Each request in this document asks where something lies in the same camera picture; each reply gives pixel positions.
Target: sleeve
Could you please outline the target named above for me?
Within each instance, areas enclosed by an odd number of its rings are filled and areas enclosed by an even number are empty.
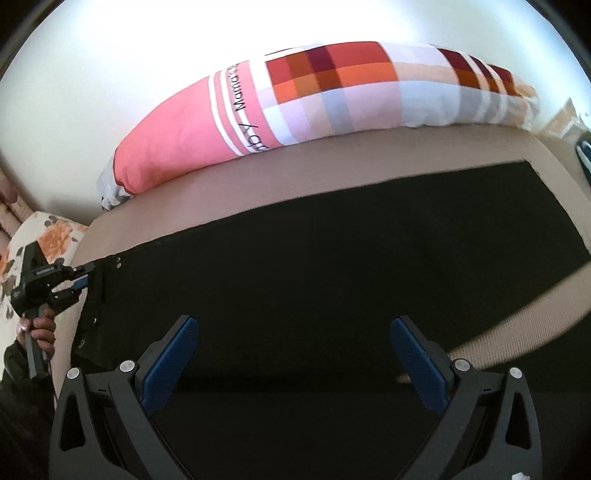
[[[15,341],[4,352],[0,382],[0,479],[47,478],[53,416],[51,377],[29,379],[27,357]]]

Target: blue gripper pad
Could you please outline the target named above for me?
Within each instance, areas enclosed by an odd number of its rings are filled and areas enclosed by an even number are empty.
[[[199,323],[188,317],[144,378],[142,406],[148,415],[164,408],[198,340]]]
[[[449,402],[446,381],[427,352],[399,318],[393,320],[390,326],[390,342],[425,408],[436,411],[441,416]]]
[[[72,284],[74,290],[82,290],[88,286],[88,277],[82,277]]]

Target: floral cushion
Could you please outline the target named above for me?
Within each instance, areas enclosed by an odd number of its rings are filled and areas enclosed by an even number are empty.
[[[4,370],[4,350],[16,337],[18,316],[10,305],[12,289],[21,278],[22,254],[37,240],[47,261],[69,265],[87,226],[44,212],[33,213],[12,237],[0,259],[0,368]]]

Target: checkered pattern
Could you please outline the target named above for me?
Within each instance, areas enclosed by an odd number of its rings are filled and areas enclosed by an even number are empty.
[[[534,89],[509,71],[426,44],[316,45],[263,61],[251,61],[257,95],[284,145],[401,126],[528,128],[538,110]]]
[[[337,88],[398,80],[376,42],[312,48],[270,60],[267,69],[278,104]]]

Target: screw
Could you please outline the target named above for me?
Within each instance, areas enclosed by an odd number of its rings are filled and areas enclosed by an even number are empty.
[[[523,377],[523,373],[517,367],[511,367],[509,369],[509,373],[513,378],[521,378]]]
[[[126,360],[125,362],[121,363],[119,366],[119,370],[122,372],[131,372],[135,367],[135,362],[133,360]]]
[[[73,380],[75,379],[78,375],[80,375],[80,369],[79,368],[70,368],[68,370],[68,373],[66,374],[66,376],[70,379]]]
[[[456,360],[454,365],[460,372],[467,372],[470,370],[470,362],[468,362],[468,360],[464,360],[463,358]]]

